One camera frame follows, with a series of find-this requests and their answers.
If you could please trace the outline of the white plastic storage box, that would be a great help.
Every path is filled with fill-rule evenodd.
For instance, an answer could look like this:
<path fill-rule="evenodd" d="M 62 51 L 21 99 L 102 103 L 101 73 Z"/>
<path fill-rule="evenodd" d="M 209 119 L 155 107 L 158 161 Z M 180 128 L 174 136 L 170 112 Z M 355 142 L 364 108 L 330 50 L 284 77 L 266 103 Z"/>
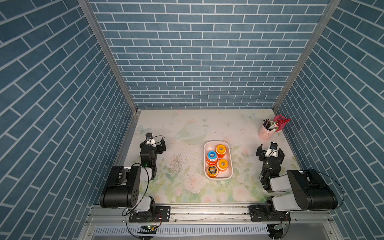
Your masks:
<path fill-rule="evenodd" d="M 227 153 L 226 153 L 226 155 L 225 155 L 225 157 L 223 159 L 226 159 L 228 161 L 229 166 L 228 166 L 228 169 L 226 171 L 224 171 L 224 172 L 219 171 L 220 173 L 219 173 L 217 178 L 211 179 L 206 174 L 206 170 L 207 170 L 207 168 L 209 166 L 207 164 L 207 162 L 206 162 L 207 153 L 209 151 L 215 151 L 216 146 L 219 145 L 219 144 L 223 144 L 227 148 Z M 209 178 L 211 180 L 217 180 L 217 181 L 230 179 L 233 176 L 234 170 L 233 170 L 231 150 L 230 150 L 229 145 L 226 142 L 223 142 L 223 141 L 210 141 L 210 142 L 206 142 L 205 145 L 204 145 L 204 166 L 205 166 L 204 173 L 205 173 L 207 178 Z"/>

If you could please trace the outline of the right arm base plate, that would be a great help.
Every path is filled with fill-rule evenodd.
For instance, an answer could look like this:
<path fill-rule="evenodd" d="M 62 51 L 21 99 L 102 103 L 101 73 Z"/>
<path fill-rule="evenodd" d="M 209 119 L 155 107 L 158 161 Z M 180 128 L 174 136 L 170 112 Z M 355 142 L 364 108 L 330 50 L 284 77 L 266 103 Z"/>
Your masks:
<path fill-rule="evenodd" d="M 252 222 L 290 222 L 290 212 L 275 211 L 272 207 L 262 205 L 249 206 Z"/>

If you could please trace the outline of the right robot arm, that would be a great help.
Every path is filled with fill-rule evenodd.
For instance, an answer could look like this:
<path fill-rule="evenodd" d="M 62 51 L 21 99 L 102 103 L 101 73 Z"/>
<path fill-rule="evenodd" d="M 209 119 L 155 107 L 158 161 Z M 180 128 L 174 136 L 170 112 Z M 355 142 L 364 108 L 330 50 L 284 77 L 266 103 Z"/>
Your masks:
<path fill-rule="evenodd" d="M 270 196 L 265 202 L 265 209 L 270 213 L 292 211 L 328 211 L 342 206 L 334 191 L 315 170 L 287 170 L 283 175 L 282 163 L 285 154 L 277 143 L 272 142 L 267 150 L 260 145 L 256 156 L 263 163 L 259 180 L 267 193 L 284 193 Z"/>

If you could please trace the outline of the small yellow tape roll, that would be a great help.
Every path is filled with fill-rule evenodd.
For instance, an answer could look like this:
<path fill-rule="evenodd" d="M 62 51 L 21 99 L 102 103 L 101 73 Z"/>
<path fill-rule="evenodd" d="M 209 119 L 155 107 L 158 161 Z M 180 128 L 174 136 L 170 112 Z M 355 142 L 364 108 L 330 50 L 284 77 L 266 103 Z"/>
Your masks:
<path fill-rule="evenodd" d="M 219 171 L 224 172 L 228 169 L 228 161 L 226 159 L 220 159 L 217 161 L 217 168 Z"/>

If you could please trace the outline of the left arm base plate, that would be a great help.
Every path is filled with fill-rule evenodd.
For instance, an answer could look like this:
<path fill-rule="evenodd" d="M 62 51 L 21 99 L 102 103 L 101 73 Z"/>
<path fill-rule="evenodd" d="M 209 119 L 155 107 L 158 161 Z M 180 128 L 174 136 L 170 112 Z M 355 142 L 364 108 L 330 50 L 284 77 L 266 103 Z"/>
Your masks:
<path fill-rule="evenodd" d="M 137 212 L 129 215 L 129 223 L 168 223 L 170 220 L 170 206 L 152 206 L 149 211 Z"/>

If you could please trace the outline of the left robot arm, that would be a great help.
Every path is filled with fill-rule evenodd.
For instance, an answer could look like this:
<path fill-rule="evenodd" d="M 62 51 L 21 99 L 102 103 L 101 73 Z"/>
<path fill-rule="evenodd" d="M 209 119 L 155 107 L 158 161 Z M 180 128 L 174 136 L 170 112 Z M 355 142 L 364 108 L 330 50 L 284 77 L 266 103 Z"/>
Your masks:
<path fill-rule="evenodd" d="M 126 208 L 127 214 L 136 212 L 140 217 L 155 215 L 155 200 L 140 194 L 141 177 L 147 182 L 157 174 L 157 156 L 167 150 L 164 139 L 149 139 L 140 144 L 140 163 L 131 167 L 112 167 L 100 196 L 102 208 Z"/>

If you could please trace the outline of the blue tape roll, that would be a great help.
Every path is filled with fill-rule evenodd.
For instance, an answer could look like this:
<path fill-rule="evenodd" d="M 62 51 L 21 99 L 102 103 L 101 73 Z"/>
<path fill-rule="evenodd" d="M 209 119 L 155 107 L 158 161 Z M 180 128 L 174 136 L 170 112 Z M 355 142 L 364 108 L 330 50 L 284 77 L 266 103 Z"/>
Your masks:
<path fill-rule="evenodd" d="M 217 156 L 217 153 L 215 151 L 209 151 L 207 153 L 207 160 L 210 161 L 210 162 L 215 162 L 217 161 L 218 159 L 218 156 Z"/>

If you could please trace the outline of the orange white sealing tape roll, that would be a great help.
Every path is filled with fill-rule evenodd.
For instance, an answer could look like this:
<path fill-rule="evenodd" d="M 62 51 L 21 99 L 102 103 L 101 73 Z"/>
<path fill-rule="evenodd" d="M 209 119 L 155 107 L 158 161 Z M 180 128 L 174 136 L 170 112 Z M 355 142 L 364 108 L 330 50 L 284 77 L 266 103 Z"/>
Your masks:
<path fill-rule="evenodd" d="M 215 159 L 215 160 L 206 159 L 206 162 L 208 165 L 216 165 L 218 160 L 217 159 Z"/>

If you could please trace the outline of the black yellow tape roll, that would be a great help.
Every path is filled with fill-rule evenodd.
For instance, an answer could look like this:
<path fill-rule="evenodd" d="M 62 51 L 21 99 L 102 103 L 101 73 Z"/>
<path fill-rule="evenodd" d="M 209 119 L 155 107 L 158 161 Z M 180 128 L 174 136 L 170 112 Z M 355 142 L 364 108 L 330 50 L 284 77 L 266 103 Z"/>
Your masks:
<path fill-rule="evenodd" d="M 211 173 L 215 173 L 215 172 L 219 172 L 217 166 L 215 165 L 209 165 L 206 172 L 211 172 Z"/>

